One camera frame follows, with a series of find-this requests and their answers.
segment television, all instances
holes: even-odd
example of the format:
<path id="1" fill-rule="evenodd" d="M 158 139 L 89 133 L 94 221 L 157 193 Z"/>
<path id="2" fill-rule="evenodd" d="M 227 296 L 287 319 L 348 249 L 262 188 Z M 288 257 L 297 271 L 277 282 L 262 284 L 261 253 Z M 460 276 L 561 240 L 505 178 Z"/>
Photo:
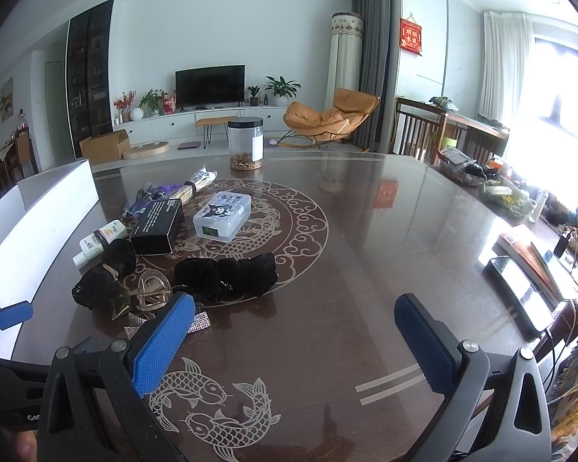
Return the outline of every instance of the television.
<path id="1" fill-rule="evenodd" d="M 176 106 L 244 102 L 244 66 L 176 71 Z"/>

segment wooden railing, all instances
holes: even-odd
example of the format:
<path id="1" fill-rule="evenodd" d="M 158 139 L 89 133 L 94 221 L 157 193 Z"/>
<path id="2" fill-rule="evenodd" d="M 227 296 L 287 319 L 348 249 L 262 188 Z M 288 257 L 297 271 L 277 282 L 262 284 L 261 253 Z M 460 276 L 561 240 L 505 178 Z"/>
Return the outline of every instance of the wooden railing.
<path id="1" fill-rule="evenodd" d="M 456 140 L 456 147 L 480 165 L 494 154 L 502 154 L 507 143 L 507 135 L 494 127 L 430 104 L 402 97 L 396 100 L 394 135 L 388 152 L 396 150 L 396 154 L 434 165 L 444 137 Z"/>

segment black shelf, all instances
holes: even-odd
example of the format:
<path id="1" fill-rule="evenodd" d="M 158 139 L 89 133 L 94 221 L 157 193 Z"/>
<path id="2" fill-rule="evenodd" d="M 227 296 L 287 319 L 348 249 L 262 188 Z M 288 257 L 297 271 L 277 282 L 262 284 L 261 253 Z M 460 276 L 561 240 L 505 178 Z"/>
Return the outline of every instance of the black shelf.
<path id="1" fill-rule="evenodd" d="M 113 130 L 111 121 L 99 122 L 101 119 L 111 120 L 108 44 L 112 8 L 113 0 L 108 0 L 75 16 L 69 22 L 68 52 L 76 53 L 83 49 L 79 57 L 69 57 L 66 60 L 67 104 L 73 149 L 77 157 L 81 157 L 80 141 L 91 135 L 107 134 Z M 102 46 L 92 49 L 93 42 Z M 92 94 L 104 95 L 94 100 Z M 75 98 L 80 99 L 79 106 L 72 106 L 72 100 Z"/>

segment black box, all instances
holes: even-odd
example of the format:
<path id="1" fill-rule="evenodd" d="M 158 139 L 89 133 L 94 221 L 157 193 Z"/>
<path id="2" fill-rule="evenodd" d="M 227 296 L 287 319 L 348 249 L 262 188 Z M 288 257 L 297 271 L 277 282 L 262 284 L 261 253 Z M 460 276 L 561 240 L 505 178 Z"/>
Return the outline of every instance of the black box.
<path id="1" fill-rule="evenodd" d="M 180 199 L 162 199 L 150 203 L 131 236 L 137 255 L 173 253 L 183 222 L 184 211 Z"/>

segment white flower pot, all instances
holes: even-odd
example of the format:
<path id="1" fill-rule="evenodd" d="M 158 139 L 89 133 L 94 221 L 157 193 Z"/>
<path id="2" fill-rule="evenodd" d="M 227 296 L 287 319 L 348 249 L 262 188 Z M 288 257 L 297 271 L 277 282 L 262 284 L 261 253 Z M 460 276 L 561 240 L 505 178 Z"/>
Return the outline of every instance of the white flower pot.
<path id="1" fill-rule="evenodd" d="M 274 103 L 278 107 L 287 107 L 287 104 L 289 103 L 289 98 L 287 97 L 287 95 L 284 95 L 283 97 L 275 97 Z"/>
<path id="2" fill-rule="evenodd" d="M 143 109 L 141 107 L 133 107 L 131 109 L 131 120 L 139 121 L 143 118 Z"/>

